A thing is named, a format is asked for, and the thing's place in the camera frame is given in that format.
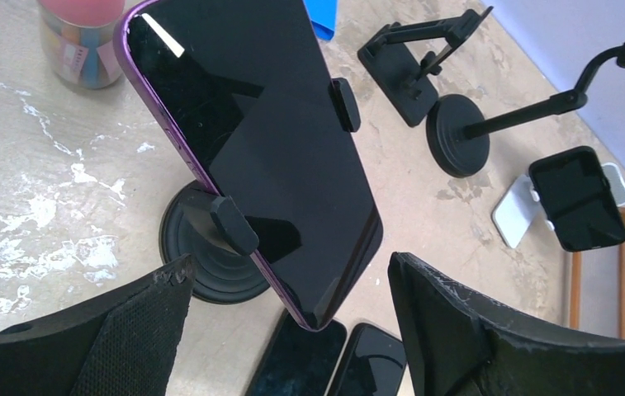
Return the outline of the purple-cased phone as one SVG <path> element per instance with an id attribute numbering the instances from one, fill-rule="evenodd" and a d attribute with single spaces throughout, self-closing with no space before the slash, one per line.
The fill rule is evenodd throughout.
<path id="1" fill-rule="evenodd" d="M 118 22 L 119 65 L 195 176 L 160 227 L 161 257 L 191 254 L 196 297 L 237 304 L 272 288 L 326 328 L 372 259 L 382 223 L 302 1 L 143 1 Z"/>

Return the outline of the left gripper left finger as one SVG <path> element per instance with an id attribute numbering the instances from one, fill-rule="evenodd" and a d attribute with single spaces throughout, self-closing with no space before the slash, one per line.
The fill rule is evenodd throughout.
<path id="1" fill-rule="evenodd" d="M 181 256 L 129 284 L 0 332 L 0 395 L 163 395 L 192 298 Z"/>

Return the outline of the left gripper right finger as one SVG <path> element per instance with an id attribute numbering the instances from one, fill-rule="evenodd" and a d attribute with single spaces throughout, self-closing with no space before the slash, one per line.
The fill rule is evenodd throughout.
<path id="1" fill-rule="evenodd" d="M 518 311 L 409 252 L 388 277 L 417 395 L 625 395 L 625 340 Z"/>

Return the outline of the black round-base pole stand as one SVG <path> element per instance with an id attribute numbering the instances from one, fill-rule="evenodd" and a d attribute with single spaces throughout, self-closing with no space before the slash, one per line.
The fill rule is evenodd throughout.
<path id="1" fill-rule="evenodd" d="M 610 59 L 625 68 L 625 42 L 593 57 L 572 89 L 489 119 L 469 97 L 459 94 L 440 97 L 430 109 L 426 123 L 426 137 L 433 159 L 452 177 L 464 178 L 478 173 L 489 157 L 489 134 L 579 110 L 588 101 L 587 91 L 595 75 Z"/>

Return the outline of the black folding phone stand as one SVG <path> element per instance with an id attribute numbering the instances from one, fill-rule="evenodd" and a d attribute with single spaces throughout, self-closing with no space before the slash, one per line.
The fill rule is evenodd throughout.
<path id="1" fill-rule="evenodd" d="M 383 26 L 358 52 L 357 57 L 384 92 L 404 122 L 415 127 L 438 101 L 438 91 L 429 75 L 439 75 L 441 63 L 453 54 L 490 15 L 468 9 L 460 16 L 411 25 L 398 22 Z M 444 39 L 439 52 L 429 51 L 417 60 L 407 42 Z"/>

